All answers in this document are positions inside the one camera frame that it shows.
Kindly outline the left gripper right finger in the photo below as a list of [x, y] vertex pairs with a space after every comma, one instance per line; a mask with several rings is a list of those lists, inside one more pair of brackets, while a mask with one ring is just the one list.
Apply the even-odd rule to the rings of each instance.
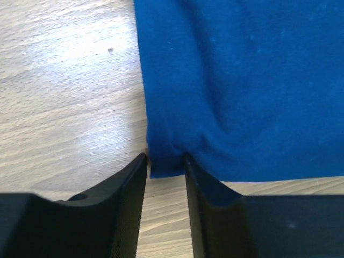
[[184, 164], [194, 257], [343, 257], [342, 195], [244, 196]]

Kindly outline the blue printed t shirt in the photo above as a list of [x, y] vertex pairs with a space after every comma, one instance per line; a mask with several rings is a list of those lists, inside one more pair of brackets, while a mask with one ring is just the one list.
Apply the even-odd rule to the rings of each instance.
[[343, 1], [135, 1], [151, 178], [343, 175]]

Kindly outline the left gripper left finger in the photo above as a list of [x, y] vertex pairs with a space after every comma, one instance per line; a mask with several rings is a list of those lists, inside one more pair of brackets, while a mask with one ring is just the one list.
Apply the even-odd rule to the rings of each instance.
[[1, 257], [135, 257], [147, 156], [68, 200], [1, 194]]

